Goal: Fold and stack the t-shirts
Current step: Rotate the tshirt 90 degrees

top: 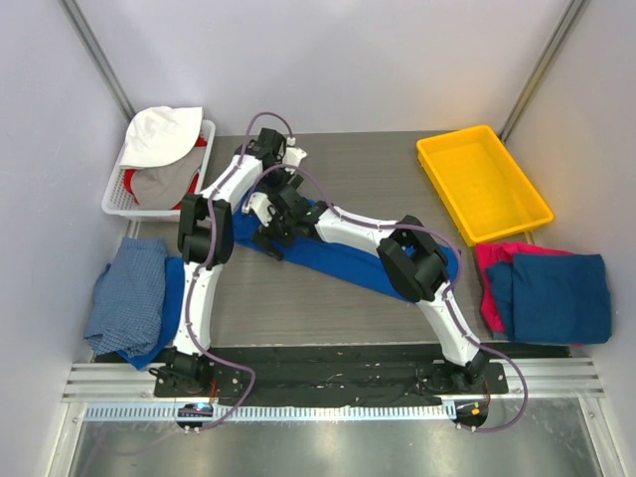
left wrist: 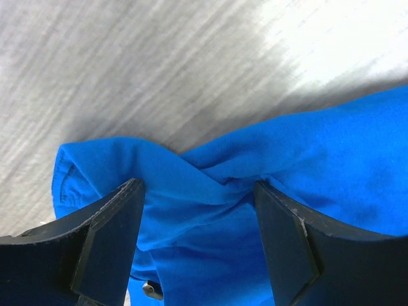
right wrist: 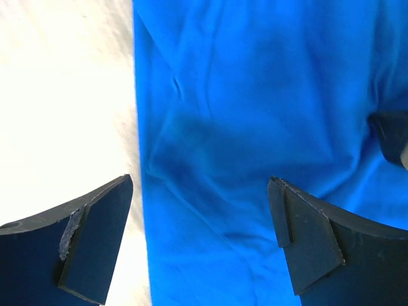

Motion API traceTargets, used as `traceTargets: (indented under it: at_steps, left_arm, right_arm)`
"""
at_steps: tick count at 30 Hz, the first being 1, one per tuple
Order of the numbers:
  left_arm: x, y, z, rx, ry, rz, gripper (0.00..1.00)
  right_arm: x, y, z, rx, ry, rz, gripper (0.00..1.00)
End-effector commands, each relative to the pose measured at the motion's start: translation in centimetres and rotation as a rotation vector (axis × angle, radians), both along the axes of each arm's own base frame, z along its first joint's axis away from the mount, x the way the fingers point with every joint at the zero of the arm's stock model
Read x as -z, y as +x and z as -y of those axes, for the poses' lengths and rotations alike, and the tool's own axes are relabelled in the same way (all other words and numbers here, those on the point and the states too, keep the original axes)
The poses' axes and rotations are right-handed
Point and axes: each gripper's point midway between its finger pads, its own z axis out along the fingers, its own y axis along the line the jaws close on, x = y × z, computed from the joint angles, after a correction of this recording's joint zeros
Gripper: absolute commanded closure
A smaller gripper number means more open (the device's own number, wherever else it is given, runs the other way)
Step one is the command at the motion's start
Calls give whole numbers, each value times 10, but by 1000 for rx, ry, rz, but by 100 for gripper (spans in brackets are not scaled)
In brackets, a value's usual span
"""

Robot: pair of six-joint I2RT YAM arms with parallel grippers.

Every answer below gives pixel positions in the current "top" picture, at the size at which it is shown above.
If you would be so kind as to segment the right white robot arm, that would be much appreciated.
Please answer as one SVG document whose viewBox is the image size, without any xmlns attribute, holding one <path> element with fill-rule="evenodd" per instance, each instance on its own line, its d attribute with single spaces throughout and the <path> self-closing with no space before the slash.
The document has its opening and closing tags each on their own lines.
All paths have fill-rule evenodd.
<svg viewBox="0 0 636 477">
<path fill-rule="evenodd" d="M 291 245 L 299 238 L 377 257 L 394 291 L 415 304 L 435 332 L 452 386 L 469 393 L 483 383 L 489 359 L 455 300 L 448 257 L 417 218 L 396 222 L 351 215 L 325 201 L 311 203 L 291 185 L 249 192 L 242 211 L 258 218 L 254 240 L 278 259 L 282 253 L 274 244 Z"/>
</svg>

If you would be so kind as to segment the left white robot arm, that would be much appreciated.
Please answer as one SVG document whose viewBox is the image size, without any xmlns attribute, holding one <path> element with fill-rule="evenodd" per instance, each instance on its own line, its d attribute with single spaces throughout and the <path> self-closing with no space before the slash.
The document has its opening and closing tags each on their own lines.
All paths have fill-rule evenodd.
<svg viewBox="0 0 636 477">
<path fill-rule="evenodd" d="M 217 284 L 234 251 L 233 215 L 258 176 L 268 168 L 300 164 L 306 154 L 293 135 L 263 128 L 244 142 L 228 167 L 207 188 L 184 198 L 178 249 L 184 260 L 185 291 L 178 331 L 156 386 L 174 397 L 198 397 L 212 386 L 211 318 Z"/>
</svg>

